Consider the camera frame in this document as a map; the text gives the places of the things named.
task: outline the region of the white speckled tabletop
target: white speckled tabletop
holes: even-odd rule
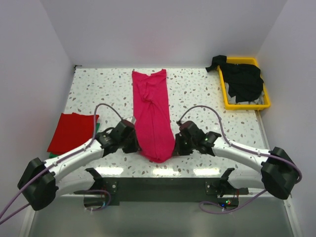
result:
[[[77,69],[67,100],[65,113],[90,115],[99,103],[112,105],[124,118],[133,116],[132,70],[151,74],[161,69]],[[216,109],[223,119],[227,136],[234,141],[264,148],[259,123],[254,111],[227,111],[217,71],[205,69],[167,69],[167,87],[171,128],[178,133],[176,121],[193,105],[208,105]],[[117,115],[106,107],[100,107],[100,130],[116,126]],[[185,120],[194,121],[199,128],[220,132],[216,116],[208,110],[197,108],[187,114]],[[94,167],[108,177],[220,177],[230,167],[250,169],[234,161],[201,155],[194,152],[187,157],[176,157],[156,164],[139,154],[124,154],[118,150],[85,167]]]

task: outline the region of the wall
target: wall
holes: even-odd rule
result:
[[[72,64],[38,0],[0,7],[0,209],[18,191],[28,162],[46,149],[64,108]],[[26,204],[24,197],[7,212]],[[19,235],[24,212],[0,226]]]
[[[256,55],[286,0],[41,0],[67,54],[93,67],[206,66]]]
[[[305,236],[315,235],[316,2],[288,0],[257,58],[272,99],[263,122],[271,147],[283,147],[302,169],[293,190]]]

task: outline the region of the pink garment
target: pink garment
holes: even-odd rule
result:
[[[141,154],[161,163],[171,158],[174,136],[170,127],[166,70],[150,76],[132,72],[135,130]]]

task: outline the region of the purple cable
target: purple cable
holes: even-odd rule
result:
[[[219,121],[219,125],[221,127],[221,132],[222,132],[222,135],[223,135],[223,138],[224,140],[227,142],[228,145],[232,146],[232,147],[235,147],[241,151],[244,151],[244,152],[248,152],[248,153],[251,153],[251,154],[254,154],[254,155],[258,155],[258,153],[252,151],[252,150],[248,150],[246,148],[243,148],[243,147],[240,147],[240,146],[237,146],[235,145],[234,143],[231,143],[228,138],[226,137],[226,134],[224,133],[224,127],[223,127],[223,124],[222,124],[222,118],[219,116],[219,114],[216,112],[216,110],[214,110],[213,108],[209,107],[209,106],[206,106],[206,105],[196,105],[196,106],[193,106],[191,108],[189,108],[182,116],[181,118],[179,119],[179,121],[181,121],[183,119],[183,117],[192,109],[194,108],[207,108],[211,111],[213,111],[215,113],[215,115],[217,116],[218,118],[218,121]],[[270,158],[274,158],[274,159],[277,159],[277,160],[280,160],[288,165],[290,165],[291,167],[293,167],[299,174],[299,177],[296,181],[296,183],[299,183],[301,180],[302,180],[302,172],[300,171],[300,169],[293,163],[283,159],[283,158],[280,158],[280,157],[277,157],[277,156],[273,156],[273,155],[270,155],[270,154],[260,154],[261,156],[263,157],[270,157]],[[212,204],[212,205],[215,205],[215,206],[218,206],[218,207],[221,207],[220,205],[214,203],[214,202],[210,202],[210,201],[202,201],[199,203],[199,207],[202,211],[204,212],[207,212],[207,213],[210,213],[210,214],[228,214],[228,213],[231,213],[231,212],[234,212],[234,211],[237,211],[237,210],[240,210],[241,208],[245,207],[246,205],[248,205],[249,203],[251,203],[252,201],[254,201],[257,197],[259,197],[260,195],[262,195],[263,193],[265,193],[267,190],[263,190],[261,191],[260,193],[258,193],[256,196],[252,197],[251,199],[249,199],[247,202],[245,202],[243,205],[233,209],[233,210],[230,210],[230,211],[224,211],[224,212],[212,212],[212,211],[208,211],[208,210],[205,210],[203,207],[202,207],[202,204],[204,203],[208,203],[208,204]]]
[[[97,113],[97,110],[98,108],[101,106],[101,105],[105,105],[107,107],[109,107],[110,109],[112,109],[118,116],[119,118],[122,120],[123,118],[119,115],[119,113],[114,109],[112,108],[112,106],[108,105],[108,104],[105,104],[105,103],[101,103],[101,104],[98,104],[96,107],[95,107],[95,110],[94,110],[94,113],[93,113],[93,136],[92,136],[92,139],[91,141],[89,142],[89,144],[85,147],[85,148],[82,148],[80,150],[77,150],[71,154],[68,154],[66,156],[64,156],[63,158],[57,160],[57,164],[59,164],[60,162],[63,162],[64,160],[68,159],[69,157],[72,157],[82,151],[84,151],[85,149],[89,148],[91,146],[91,144],[93,143],[93,140],[95,138],[95,135],[96,135],[96,113]],[[9,201],[9,203],[4,207],[4,209],[2,210],[2,212],[0,213],[0,220],[1,218],[4,216],[5,212],[9,209],[9,207],[13,204],[13,202],[18,198],[18,196],[29,186],[31,185],[35,180],[37,180],[39,177],[41,177],[44,173],[48,172],[49,169],[51,169],[54,165],[50,165],[48,166],[46,169],[42,170],[40,173],[38,173],[36,176],[34,176],[33,179],[31,179],[29,182],[27,182],[19,191],[18,193]],[[11,218],[12,216],[14,216],[15,214],[17,214],[19,211],[23,210],[24,208],[26,208],[26,206],[23,206],[21,207],[19,210],[15,211],[14,213],[10,214],[8,217],[6,217],[6,219],[4,221],[1,221],[0,222],[0,225],[5,222],[6,220],[8,220],[9,218]]]
[[[201,201],[198,206],[200,207],[200,209],[204,212],[207,212],[207,213],[210,213],[210,214],[216,214],[216,215],[221,215],[221,214],[229,214],[229,213],[232,213],[234,211],[238,211],[240,209],[242,209],[243,207],[247,206],[249,203],[251,203],[252,201],[254,201],[258,196],[264,194],[267,190],[263,190],[261,191],[260,193],[258,193],[256,196],[252,197],[251,199],[249,199],[248,201],[246,201],[245,203],[243,203],[242,205],[240,205],[239,207],[236,207],[235,209],[232,209],[232,210],[229,210],[229,211],[222,211],[222,212],[215,212],[215,211],[210,211],[210,210],[206,210],[204,209],[204,207],[202,206],[203,204],[211,204],[211,205],[214,205],[216,207],[220,207],[220,208],[223,208],[221,207],[220,205],[214,203],[214,202],[211,202],[211,201]]]
[[[104,206],[102,206],[98,209],[91,209],[92,211],[101,211],[104,208],[106,208],[111,202],[111,194],[108,191],[105,191],[105,190],[86,190],[86,192],[89,192],[89,193],[101,192],[101,193],[107,194],[109,196],[109,201],[107,202],[107,204],[105,204]]]

